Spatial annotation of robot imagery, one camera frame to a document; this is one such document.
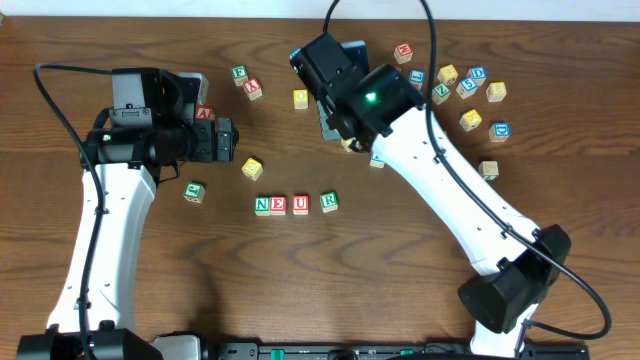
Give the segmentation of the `green R wooden block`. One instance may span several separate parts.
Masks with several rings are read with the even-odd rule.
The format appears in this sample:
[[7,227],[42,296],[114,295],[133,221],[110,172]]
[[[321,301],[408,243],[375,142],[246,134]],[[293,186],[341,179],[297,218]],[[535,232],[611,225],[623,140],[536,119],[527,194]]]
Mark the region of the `green R wooden block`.
[[335,192],[326,192],[320,195],[321,208],[324,213],[332,212],[338,209],[339,202]]

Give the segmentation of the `red U block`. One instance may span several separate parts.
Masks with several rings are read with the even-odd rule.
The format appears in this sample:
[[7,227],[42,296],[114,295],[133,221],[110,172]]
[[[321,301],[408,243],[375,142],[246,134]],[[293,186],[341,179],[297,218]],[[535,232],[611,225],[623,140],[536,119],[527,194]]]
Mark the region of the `red U block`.
[[292,198],[292,208],[295,215],[308,215],[309,214],[309,196],[308,195],[294,195]]

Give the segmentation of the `green N wooden block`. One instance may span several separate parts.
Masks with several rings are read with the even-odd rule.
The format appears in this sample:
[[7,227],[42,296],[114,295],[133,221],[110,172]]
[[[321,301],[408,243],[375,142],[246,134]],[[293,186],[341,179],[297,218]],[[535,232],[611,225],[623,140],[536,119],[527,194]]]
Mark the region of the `green N wooden block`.
[[257,216],[270,216],[270,198],[259,196],[254,201],[254,212]]

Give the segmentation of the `red E wooden block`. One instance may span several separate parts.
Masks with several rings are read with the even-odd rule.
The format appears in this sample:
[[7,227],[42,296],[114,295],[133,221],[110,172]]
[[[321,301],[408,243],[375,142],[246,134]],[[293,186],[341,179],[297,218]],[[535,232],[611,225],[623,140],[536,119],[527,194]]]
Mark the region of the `red E wooden block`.
[[271,216],[284,216],[286,214],[287,198],[285,196],[271,196],[269,200],[269,212]]

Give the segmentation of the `blue P wooden block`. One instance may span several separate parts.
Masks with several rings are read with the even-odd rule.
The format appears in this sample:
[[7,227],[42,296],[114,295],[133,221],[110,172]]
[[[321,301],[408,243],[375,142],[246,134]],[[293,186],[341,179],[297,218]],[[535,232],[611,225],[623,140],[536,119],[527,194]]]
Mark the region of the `blue P wooden block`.
[[370,157],[370,166],[376,168],[383,168],[385,166],[385,162],[382,161],[376,154],[372,153]]

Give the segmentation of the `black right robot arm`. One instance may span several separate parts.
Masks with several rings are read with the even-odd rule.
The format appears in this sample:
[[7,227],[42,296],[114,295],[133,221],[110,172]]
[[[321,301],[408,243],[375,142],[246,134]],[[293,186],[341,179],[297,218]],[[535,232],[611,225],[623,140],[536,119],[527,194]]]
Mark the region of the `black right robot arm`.
[[397,68],[369,69],[363,42],[346,48],[324,33],[294,52],[290,64],[326,112],[329,128],[402,176],[463,248],[476,272],[458,289],[476,321],[471,352],[519,356],[524,323],[569,253],[566,232],[557,225],[539,228],[502,199]]

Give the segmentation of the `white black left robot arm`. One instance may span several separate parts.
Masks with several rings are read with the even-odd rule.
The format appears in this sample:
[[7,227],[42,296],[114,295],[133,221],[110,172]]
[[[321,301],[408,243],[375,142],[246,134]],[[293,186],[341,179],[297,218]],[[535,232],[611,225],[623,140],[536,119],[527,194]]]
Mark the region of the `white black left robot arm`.
[[134,288],[141,235],[161,170],[230,162],[239,134],[206,106],[200,73],[158,68],[108,71],[113,104],[80,138],[52,109],[79,150],[83,207],[70,268],[42,334],[21,337],[19,359],[214,359],[214,345],[188,332],[148,342],[136,333]]

